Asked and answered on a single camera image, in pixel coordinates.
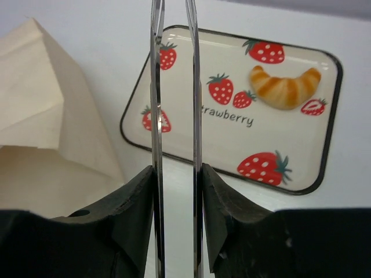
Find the strawberry print tray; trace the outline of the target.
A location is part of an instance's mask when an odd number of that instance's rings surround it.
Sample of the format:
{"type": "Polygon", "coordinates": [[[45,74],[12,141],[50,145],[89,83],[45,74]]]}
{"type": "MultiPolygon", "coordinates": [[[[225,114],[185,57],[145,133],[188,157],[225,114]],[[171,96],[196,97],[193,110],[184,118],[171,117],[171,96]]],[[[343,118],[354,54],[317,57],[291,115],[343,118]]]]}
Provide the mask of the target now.
{"type": "MultiPolygon", "coordinates": [[[[322,183],[343,79],[341,62],[324,50],[199,29],[203,162],[216,171],[292,195],[322,183]],[[259,99],[249,74],[295,79],[321,75],[313,96],[292,110],[259,99]]],[[[162,149],[192,164],[193,47],[188,27],[165,28],[162,38],[162,149]]],[[[129,144],[151,151],[150,56],[126,106],[120,130],[129,144]]]]}

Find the fake croissant bread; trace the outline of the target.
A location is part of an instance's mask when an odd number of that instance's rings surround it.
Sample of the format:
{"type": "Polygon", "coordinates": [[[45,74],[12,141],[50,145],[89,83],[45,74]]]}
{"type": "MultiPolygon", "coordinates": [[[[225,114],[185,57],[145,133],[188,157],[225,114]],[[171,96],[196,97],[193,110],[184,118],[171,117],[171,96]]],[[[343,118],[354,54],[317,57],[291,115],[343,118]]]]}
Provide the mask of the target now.
{"type": "Polygon", "coordinates": [[[293,110],[316,93],[321,78],[316,68],[310,68],[296,78],[281,78],[269,75],[257,65],[250,71],[249,83],[255,95],[268,106],[293,110]]]}

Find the metal tongs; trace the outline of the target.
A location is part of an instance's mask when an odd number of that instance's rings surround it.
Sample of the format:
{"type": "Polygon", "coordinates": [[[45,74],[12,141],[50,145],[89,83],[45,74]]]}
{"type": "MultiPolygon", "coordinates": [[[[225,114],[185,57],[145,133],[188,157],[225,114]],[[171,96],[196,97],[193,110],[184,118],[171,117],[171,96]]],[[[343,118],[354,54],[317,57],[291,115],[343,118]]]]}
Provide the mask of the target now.
{"type": "MultiPolygon", "coordinates": [[[[193,47],[193,266],[194,277],[203,277],[203,198],[202,198],[202,85],[199,33],[195,1],[186,1],[185,9],[193,47]]],[[[165,229],[163,209],[162,107],[160,47],[165,19],[164,1],[151,5],[150,101],[152,166],[155,173],[154,231],[156,240],[156,276],[165,277],[165,229]]]]}

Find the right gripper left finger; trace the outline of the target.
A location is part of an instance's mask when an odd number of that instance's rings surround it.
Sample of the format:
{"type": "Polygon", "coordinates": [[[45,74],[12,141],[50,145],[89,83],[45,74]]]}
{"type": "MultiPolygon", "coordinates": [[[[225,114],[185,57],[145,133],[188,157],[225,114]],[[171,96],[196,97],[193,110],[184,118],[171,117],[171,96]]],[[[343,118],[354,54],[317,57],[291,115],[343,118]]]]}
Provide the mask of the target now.
{"type": "Polygon", "coordinates": [[[153,215],[153,168],[67,217],[53,219],[49,277],[143,277],[153,215]]]}

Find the beige paper bag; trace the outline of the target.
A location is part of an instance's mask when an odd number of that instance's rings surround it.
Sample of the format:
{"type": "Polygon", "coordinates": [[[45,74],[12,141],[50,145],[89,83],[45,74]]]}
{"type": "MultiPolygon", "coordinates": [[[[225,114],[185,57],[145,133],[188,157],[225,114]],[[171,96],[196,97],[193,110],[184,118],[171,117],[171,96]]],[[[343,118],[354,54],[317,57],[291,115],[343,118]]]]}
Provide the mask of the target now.
{"type": "Polygon", "coordinates": [[[1,38],[1,209],[53,218],[124,177],[80,66],[34,19],[1,38]]]}

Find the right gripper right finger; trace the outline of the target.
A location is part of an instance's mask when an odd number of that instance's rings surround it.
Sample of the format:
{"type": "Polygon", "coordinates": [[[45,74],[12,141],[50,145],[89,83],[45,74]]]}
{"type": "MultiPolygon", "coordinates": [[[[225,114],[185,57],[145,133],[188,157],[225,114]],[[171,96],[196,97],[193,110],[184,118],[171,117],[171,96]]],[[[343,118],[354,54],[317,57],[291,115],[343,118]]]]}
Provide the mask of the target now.
{"type": "Polygon", "coordinates": [[[202,165],[209,267],[215,277],[273,277],[272,212],[230,187],[202,165]]]}

